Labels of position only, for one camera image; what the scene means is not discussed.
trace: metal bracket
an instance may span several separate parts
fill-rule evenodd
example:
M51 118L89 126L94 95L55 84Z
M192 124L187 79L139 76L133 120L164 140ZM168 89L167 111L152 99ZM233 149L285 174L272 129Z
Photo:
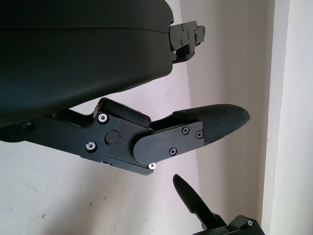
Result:
M196 21L181 23L170 27L170 43L173 64L191 59L196 46L204 42L205 27Z
M153 132L137 141L134 158L140 164L156 163L204 146L201 121Z

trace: screw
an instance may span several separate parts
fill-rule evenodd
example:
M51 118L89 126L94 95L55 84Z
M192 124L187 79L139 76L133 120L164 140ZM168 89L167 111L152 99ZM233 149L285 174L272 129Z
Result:
M196 137L197 137L197 139L201 139L201 138L203 137L202 131L198 131L198 132L196 133Z
M171 148L170 151L169 151L169 154L170 154L171 156L176 155L176 154L177 154L177 149L176 149L176 148Z
M183 127L181 132L182 132L183 135L187 135L189 133L189 127L188 126Z
M23 129L24 129L25 131L32 131L32 130L34 130L34 128L35 128L34 124L33 124L32 122L30 122L30 121L23 123L23 124L22 124L22 127L23 127Z
M97 145L95 142L88 142L85 145L85 149L89 153L94 152L96 150L96 148L97 148Z
M99 114L98 121L100 123L105 123L108 120L108 116L106 114Z
M150 170L153 170L153 169L155 169L156 166L157 166L156 163L151 163L151 164L149 164L148 167Z

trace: black plastic cover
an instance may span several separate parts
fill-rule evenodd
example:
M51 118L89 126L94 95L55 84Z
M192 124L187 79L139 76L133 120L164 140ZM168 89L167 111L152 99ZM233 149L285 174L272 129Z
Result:
M137 28L169 33L165 0L1 0L0 29Z
M0 126L168 75L172 21L164 0L0 1Z

